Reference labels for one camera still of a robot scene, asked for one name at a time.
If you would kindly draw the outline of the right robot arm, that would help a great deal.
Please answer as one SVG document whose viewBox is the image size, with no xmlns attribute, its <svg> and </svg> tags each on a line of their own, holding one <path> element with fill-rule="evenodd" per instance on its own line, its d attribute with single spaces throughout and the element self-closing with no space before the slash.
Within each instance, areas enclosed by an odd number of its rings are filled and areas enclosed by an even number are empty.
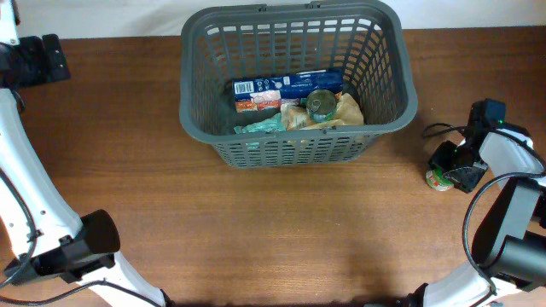
<svg viewBox="0 0 546 307">
<path fill-rule="evenodd" d="M 492 306 L 508 295 L 545 285 L 545 238 L 528 229 L 545 224 L 545 161 L 527 129 L 506 121 L 500 101 L 475 102 L 462 142 L 442 142 L 428 161 L 427 183 L 473 193 L 462 224 L 464 264 L 422 284 L 398 306 Z"/>
</svg>

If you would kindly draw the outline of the green lidded jar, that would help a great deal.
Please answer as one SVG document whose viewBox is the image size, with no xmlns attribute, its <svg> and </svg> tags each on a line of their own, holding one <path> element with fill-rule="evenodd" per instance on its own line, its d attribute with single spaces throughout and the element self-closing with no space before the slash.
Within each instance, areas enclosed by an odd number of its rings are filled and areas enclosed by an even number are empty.
<svg viewBox="0 0 546 307">
<path fill-rule="evenodd" d="M 428 186 L 436 191 L 444 192 L 454 187 L 454 184 L 444 178 L 440 169 L 428 170 L 426 173 Z"/>
</svg>

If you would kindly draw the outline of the tan paper pouch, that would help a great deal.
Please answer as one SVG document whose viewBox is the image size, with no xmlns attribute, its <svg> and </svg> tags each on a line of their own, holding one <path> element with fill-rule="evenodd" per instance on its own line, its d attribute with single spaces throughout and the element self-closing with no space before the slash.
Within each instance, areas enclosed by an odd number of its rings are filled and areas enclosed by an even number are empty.
<svg viewBox="0 0 546 307">
<path fill-rule="evenodd" d="M 353 97 L 341 92 L 335 95 L 336 109 L 333 117 L 324 122 L 316 122 L 303 107 L 281 106 L 281 123 L 285 130 L 318 130 L 346 125 L 364 125 L 363 114 Z"/>
</svg>

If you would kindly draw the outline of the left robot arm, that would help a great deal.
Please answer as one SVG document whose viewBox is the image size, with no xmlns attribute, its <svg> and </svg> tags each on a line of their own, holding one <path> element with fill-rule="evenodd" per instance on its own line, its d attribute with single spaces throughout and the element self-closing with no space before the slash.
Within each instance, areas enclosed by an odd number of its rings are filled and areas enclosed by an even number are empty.
<svg viewBox="0 0 546 307">
<path fill-rule="evenodd" d="M 75 287 L 42 300 L 3 297 L 6 304 L 39 306 L 91 290 L 111 306 L 172 306 L 120 251 L 119 232 L 104 210 L 80 216 L 61 197 L 24 130 L 22 88 L 71 77 L 55 34 L 21 38 L 14 1 L 1 3 L 1 220 L 14 259 L 1 285 L 55 278 Z"/>
</svg>

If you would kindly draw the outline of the mint green wipes packet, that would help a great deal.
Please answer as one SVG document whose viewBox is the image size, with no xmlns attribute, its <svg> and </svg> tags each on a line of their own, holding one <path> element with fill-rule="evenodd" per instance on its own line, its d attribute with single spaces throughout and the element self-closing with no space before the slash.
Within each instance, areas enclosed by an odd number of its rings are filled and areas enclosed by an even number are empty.
<svg viewBox="0 0 546 307">
<path fill-rule="evenodd" d="M 282 114 L 276 113 L 271 118 L 256 122 L 245 126 L 236 126 L 234 131 L 236 134 L 246 134 L 254 132 L 283 132 L 286 131 L 286 125 L 282 122 Z"/>
</svg>

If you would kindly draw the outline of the blue cardboard box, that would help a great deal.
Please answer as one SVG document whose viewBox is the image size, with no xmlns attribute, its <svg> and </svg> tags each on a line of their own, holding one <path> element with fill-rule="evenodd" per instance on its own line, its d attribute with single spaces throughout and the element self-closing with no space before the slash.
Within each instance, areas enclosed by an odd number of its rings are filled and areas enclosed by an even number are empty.
<svg viewBox="0 0 546 307">
<path fill-rule="evenodd" d="M 232 81 L 238 113 L 279 109 L 283 104 L 300 104 L 315 90 L 343 89 L 343 76 L 333 70 L 299 72 L 268 78 L 241 78 Z"/>
</svg>

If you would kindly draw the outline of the grey plastic basket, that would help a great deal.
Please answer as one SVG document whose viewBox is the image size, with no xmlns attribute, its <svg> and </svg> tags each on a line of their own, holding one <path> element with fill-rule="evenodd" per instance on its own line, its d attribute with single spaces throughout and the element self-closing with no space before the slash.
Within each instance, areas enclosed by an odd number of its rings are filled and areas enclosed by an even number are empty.
<svg viewBox="0 0 546 307">
<path fill-rule="evenodd" d="M 349 161 L 407 126 L 418 108 L 400 19 L 379 1 L 212 7 L 189 17 L 181 39 L 180 123 L 234 167 Z M 361 125 L 235 132 L 273 111 L 238 113 L 234 79 L 324 69 L 342 74 Z"/>
</svg>

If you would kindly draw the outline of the silver tin can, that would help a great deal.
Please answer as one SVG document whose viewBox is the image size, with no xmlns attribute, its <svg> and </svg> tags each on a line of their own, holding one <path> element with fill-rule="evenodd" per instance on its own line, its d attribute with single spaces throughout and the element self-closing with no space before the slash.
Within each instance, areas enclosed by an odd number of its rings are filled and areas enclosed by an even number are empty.
<svg viewBox="0 0 546 307">
<path fill-rule="evenodd" d="M 305 107 L 316 123 L 332 120 L 337 109 L 336 96 L 330 90 L 315 90 L 307 96 Z"/>
</svg>

